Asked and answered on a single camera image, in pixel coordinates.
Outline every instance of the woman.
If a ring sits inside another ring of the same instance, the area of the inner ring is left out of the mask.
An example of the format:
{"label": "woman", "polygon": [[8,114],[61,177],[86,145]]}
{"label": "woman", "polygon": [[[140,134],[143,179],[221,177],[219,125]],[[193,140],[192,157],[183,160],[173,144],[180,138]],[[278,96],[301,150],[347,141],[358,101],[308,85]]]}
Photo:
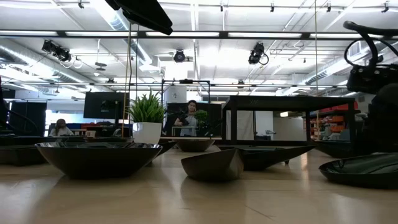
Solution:
{"label": "woman", "polygon": [[174,122],[176,126],[189,126],[189,128],[182,128],[181,129],[181,136],[183,137],[190,137],[197,135],[197,120],[195,118],[195,112],[197,111],[197,102],[195,100],[190,100],[188,102],[188,113],[185,120],[187,121],[187,125],[183,125],[183,122],[180,118],[177,118]]}
{"label": "woman", "polygon": [[55,128],[51,130],[49,136],[58,137],[64,135],[73,135],[73,132],[69,130],[64,119],[58,119],[57,123],[55,124]]}

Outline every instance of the computer monitor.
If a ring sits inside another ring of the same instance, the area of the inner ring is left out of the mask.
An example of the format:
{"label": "computer monitor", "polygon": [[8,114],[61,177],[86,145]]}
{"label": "computer monitor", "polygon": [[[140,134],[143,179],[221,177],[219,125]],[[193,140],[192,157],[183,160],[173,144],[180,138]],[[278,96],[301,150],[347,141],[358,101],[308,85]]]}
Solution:
{"label": "computer monitor", "polygon": [[[124,93],[86,93],[84,118],[127,119],[124,105]],[[126,106],[129,95],[126,95]]]}

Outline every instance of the wooden table surface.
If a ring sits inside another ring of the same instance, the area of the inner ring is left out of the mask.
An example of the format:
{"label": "wooden table surface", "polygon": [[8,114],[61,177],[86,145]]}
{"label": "wooden table surface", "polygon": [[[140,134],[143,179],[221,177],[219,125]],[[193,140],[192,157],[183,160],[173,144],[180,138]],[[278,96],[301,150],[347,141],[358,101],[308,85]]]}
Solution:
{"label": "wooden table surface", "polygon": [[[213,146],[208,151],[217,151]],[[171,149],[128,179],[70,180],[49,164],[0,166],[1,224],[396,224],[398,191],[330,183],[312,150],[241,179],[187,178]]]}

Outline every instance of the black bowl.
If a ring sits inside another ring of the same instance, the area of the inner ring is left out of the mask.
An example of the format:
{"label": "black bowl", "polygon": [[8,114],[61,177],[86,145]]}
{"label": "black bowl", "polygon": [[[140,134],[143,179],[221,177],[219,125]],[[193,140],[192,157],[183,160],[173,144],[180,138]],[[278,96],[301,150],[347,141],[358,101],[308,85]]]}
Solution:
{"label": "black bowl", "polygon": [[46,160],[72,179],[129,177],[162,150],[157,144],[45,142],[36,144]]}
{"label": "black bowl", "polygon": [[189,177],[200,181],[236,180],[243,171],[243,161],[237,149],[188,157],[181,163]]}
{"label": "black bowl", "polygon": [[319,167],[330,181],[377,189],[398,188],[398,153],[375,154],[327,162]]}
{"label": "black bowl", "polygon": [[183,139],[178,140],[177,146],[184,152],[204,152],[212,144],[214,140],[194,140],[194,139]]}
{"label": "black bowl", "polygon": [[353,145],[348,141],[318,141],[314,142],[314,144],[317,146],[316,150],[319,150],[334,158],[341,159],[360,156],[355,153]]}
{"label": "black bowl", "polygon": [[44,157],[34,145],[0,147],[0,164],[29,166],[44,162]]}
{"label": "black bowl", "polygon": [[176,145],[176,142],[163,142],[163,143],[159,143],[159,145],[162,146],[162,150],[159,152],[159,154],[157,156],[160,156],[163,153],[165,153],[168,150],[170,150],[171,148],[173,148],[173,146]]}
{"label": "black bowl", "polygon": [[[280,162],[289,163],[290,159],[300,156],[315,146],[293,147],[288,149],[277,147],[233,146],[240,149],[243,155],[244,170],[264,170]],[[228,150],[229,146],[220,147]]]}

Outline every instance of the ceiling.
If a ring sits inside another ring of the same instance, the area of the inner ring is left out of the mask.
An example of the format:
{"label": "ceiling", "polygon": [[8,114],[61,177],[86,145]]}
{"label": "ceiling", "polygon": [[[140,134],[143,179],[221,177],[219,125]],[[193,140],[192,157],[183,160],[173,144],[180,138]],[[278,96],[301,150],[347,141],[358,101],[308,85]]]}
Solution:
{"label": "ceiling", "polygon": [[[219,0],[159,0],[159,2],[172,20],[174,31],[194,28],[196,31],[347,32],[343,28],[344,21],[378,28],[398,28],[396,22],[398,1],[389,1],[390,10],[382,13],[385,1],[332,0],[330,1],[332,10],[327,12],[329,1],[319,0],[316,2],[318,7],[316,21],[315,2],[310,0],[223,0],[221,1],[225,9],[223,12],[220,11]],[[274,3],[274,12],[270,12],[271,3]],[[104,0],[83,1],[84,9],[78,7],[76,0],[1,1],[0,30],[112,30],[112,27],[101,16],[97,4],[104,4]],[[132,30],[137,29],[138,26],[132,26]],[[118,83],[124,83],[126,80],[128,56],[127,43],[123,39],[101,39],[99,49],[98,39],[19,37],[9,40],[23,46],[27,53],[30,51],[38,53],[57,65],[55,57],[46,55],[41,50],[44,40],[52,40],[57,45],[70,49],[72,55],[83,62],[80,68],[75,68],[71,63],[65,64],[67,67],[71,66],[69,70],[93,82],[103,83],[109,78],[113,78]],[[265,66],[248,63],[250,51],[257,42],[262,42],[268,50],[267,55],[270,61]],[[156,62],[154,58],[160,59],[160,64],[155,66],[162,69],[152,73],[143,72],[136,68],[137,60],[132,53],[132,83],[136,81],[136,74],[140,83],[160,82],[161,73],[167,73],[167,67],[175,63],[172,57],[176,50],[183,50],[185,55],[191,58],[190,62],[183,64],[188,70],[188,78],[196,78],[193,63],[195,43],[192,39],[139,39],[138,43],[154,62]],[[319,70],[323,69],[331,61],[341,58],[349,43],[350,41],[341,40],[298,42],[296,40],[200,39],[196,40],[198,77],[201,80],[210,80],[212,83],[237,83],[239,79],[243,79],[246,84],[300,84],[310,74],[316,73],[317,67]],[[95,70],[98,67],[95,65],[96,62],[107,64],[106,71],[95,75],[94,73],[98,72]],[[320,85],[339,85],[347,79],[348,71],[349,69],[337,70],[329,77],[320,80]],[[4,87],[23,90],[16,86],[5,85]],[[123,86],[108,86],[107,88],[113,91],[124,89]],[[213,90],[236,92],[236,88],[214,88]],[[272,93],[277,90],[278,88],[240,89],[240,91]],[[322,91],[322,94],[325,91],[335,90],[326,89]],[[300,94],[303,92],[314,94],[312,90],[296,91]]]}

